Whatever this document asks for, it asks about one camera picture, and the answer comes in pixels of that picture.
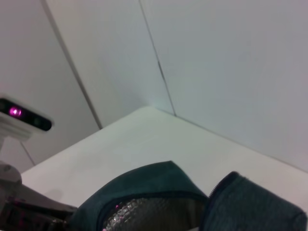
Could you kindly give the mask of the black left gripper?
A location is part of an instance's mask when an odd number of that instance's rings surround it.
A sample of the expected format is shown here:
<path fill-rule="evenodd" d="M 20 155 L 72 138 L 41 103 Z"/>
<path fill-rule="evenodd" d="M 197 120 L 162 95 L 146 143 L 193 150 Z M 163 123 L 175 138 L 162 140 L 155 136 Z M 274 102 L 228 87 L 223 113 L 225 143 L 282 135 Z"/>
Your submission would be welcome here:
<path fill-rule="evenodd" d="M 68 221 L 76 210 L 22 184 L 0 187 L 2 231 L 71 231 Z"/>

